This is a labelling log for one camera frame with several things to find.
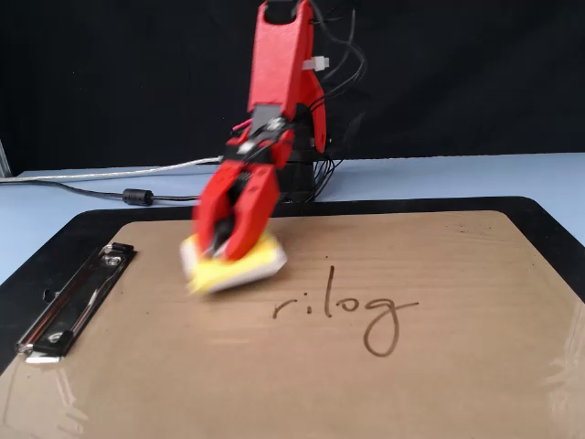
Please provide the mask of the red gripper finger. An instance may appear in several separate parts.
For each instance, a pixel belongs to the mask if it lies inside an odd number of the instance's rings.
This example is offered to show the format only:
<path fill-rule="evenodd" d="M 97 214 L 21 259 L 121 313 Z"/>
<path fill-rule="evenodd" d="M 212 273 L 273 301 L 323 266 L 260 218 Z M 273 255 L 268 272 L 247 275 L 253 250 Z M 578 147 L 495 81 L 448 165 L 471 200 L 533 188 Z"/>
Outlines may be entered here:
<path fill-rule="evenodd" d="M 233 231 L 235 219 L 229 192 L 238 175 L 238 166 L 219 166 L 199 195 L 194 233 L 203 255 L 218 255 Z"/>
<path fill-rule="evenodd" d="M 246 181 L 236 185 L 234 225 L 224 249 L 224 257 L 232 261 L 241 259 L 256 244 L 280 196 L 275 166 L 251 166 L 244 175 Z"/>

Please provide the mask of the red gripper body with servo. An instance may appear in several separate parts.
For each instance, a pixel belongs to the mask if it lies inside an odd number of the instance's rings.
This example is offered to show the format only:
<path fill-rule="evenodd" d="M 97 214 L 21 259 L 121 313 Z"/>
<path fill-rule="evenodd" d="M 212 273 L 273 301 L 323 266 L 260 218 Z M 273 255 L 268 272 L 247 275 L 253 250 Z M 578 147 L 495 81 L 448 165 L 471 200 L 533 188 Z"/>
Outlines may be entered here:
<path fill-rule="evenodd" d="M 235 160 L 225 160 L 221 165 L 239 167 L 229 192 L 235 231 L 263 231 L 275 207 L 275 166 Z"/>

